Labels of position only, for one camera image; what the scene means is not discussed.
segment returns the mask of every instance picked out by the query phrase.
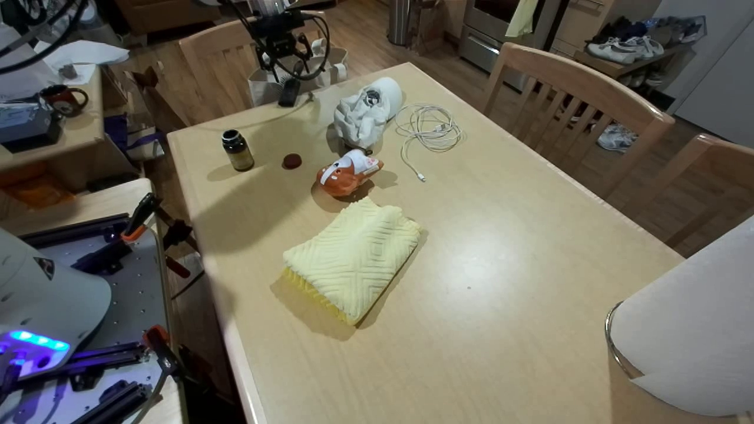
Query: floor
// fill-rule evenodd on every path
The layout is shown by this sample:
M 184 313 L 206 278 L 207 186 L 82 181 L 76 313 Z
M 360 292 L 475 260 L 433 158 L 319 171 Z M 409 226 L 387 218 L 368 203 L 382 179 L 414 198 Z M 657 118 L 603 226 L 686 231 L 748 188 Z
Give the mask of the floor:
M 340 0 L 334 9 L 327 9 L 327 20 L 333 28 L 333 42 L 348 52 L 347 64 L 351 74 L 368 74 L 401 61 L 414 61 L 460 99 L 478 102 L 478 99 L 482 95 L 487 74 L 461 61 L 455 46 L 448 45 L 431 25 L 424 28 L 417 48 L 388 45 L 388 7 L 379 0 Z M 212 118 L 212 111 L 202 108 L 201 94 L 189 80 L 191 74 L 187 74 L 174 42 L 153 42 L 135 48 L 131 64 L 137 64 L 135 68 L 155 65 L 161 78 L 168 78 L 162 84 L 168 84 L 168 94 L 173 94 L 173 108 L 182 120 L 201 123 Z M 663 140 L 663 146 L 632 173 L 622 191 L 610 198 L 610 203 L 622 204 L 624 194 L 632 194 L 642 183 L 646 183 L 693 134 L 698 134 L 698 126 L 679 123 Z M 187 216 L 173 159 L 161 158 L 150 163 L 148 173 L 155 183 L 155 191 L 164 198 L 164 207 L 179 216 Z M 650 232 L 665 238 L 667 231 L 679 226 L 698 207 L 700 203 L 696 199 L 696 186 L 682 186 L 682 191 L 676 191 L 667 203 L 657 203 L 657 210 L 653 210 L 647 216 L 639 216 L 639 223 L 643 223 Z M 696 234 L 691 241 L 682 245 L 679 252 L 696 252 L 698 247 L 710 241 L 716 231 L 718 229 Z M 177 300 L 179 331 L 189 335 L 187 338 L 191 338 L 195 350 L 222 362 L 222 340 L 220 335 L 212 331 L 212 324 L 217 324 L 217 320 L 212 309 L 207 309 L 207 296 L 207 284 L 195 284 Z M 224 364 L 215 369 L 215 379 L 224 390 L 234 390 L 232 373 Z

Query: yellow towel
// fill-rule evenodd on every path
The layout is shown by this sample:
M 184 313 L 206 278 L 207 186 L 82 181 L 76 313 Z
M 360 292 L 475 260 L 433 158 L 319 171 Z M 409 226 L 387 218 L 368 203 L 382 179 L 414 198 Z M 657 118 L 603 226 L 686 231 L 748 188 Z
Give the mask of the yellow towel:
M 420 239 L 401 207 L 348 204 L 310 239 L 287 249 L 285 278 L 358 324 Z

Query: chair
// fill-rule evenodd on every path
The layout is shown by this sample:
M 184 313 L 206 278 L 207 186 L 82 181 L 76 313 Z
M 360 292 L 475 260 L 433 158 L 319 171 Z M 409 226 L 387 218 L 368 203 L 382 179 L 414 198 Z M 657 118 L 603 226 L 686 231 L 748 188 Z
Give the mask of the chair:
M 660 194 L 676 188 L 684 176 L 693 181 L 693 192 L 704 192 L 703 207 L 665 238 L 679 247 L 691 234 L 700 232 L 713 218 L 725 218 L 736 226 L 754 210 L 754 148 L 738 146 L 710 134 L 691 139 L 626 204 L 626 214 L 642 216 Z
M 637 134 L 632 148 L 610 158 L 600 170 L 599 192 L 609 194 L 632 166 L 663 139 L 673 118 L 657 111 L 617 80 L 600 74 L 565 55 L 506 42 L 493 68 L 480 111 L 498 105 L 501 78 L 518 72 L 520 99 L 506 124 L 511 134 L 533 146 L 568 173 L 580 173 L 585 158 L 609 124 Z
M 249 108 L 248 80 L 259 71 L 259 61 L 252 38 L 241 20 L 193 33 L 179 39 L 179 46 L 207 108 L 217 118 Z

